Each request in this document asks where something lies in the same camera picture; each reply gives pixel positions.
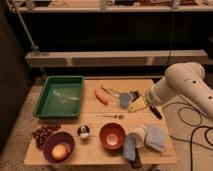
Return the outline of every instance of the spoon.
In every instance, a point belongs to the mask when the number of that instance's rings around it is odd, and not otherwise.
[[[118,115],[118,114],[115,114],[115,115],[96,114],[96,116],[99,116],[99,117],[111,117],[111,118],[116,118],[116,119],[123,119],[124,118],[124,115]]]

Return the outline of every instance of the green plastic tray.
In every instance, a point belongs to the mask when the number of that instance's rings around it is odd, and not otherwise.
[[[78,117],[83,83],[82,76],[49,76],[33,115],[40,119]]]

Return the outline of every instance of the white cup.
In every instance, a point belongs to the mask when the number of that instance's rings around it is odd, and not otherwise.
[[[136,140],[136,148],[143,147],[146,134],[146,126],[142,124],[138,125],[135,129],[130,131],[129,135],[131,135]]]

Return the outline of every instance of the orange bowl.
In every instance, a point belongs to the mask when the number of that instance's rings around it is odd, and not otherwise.
[[[123,146],[125,141],[125,131],[117,123],[108,123],[104,125],[99,133],[101,143],[106,149],[116,150]]]

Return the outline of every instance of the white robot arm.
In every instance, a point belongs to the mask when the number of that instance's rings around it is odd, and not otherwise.
[[[165,76],[146,92],[151,106],[162,105],[182,94],[197,104],[213,120],[213,91],[204,82],[205,70],[199,63],[171,65]]]

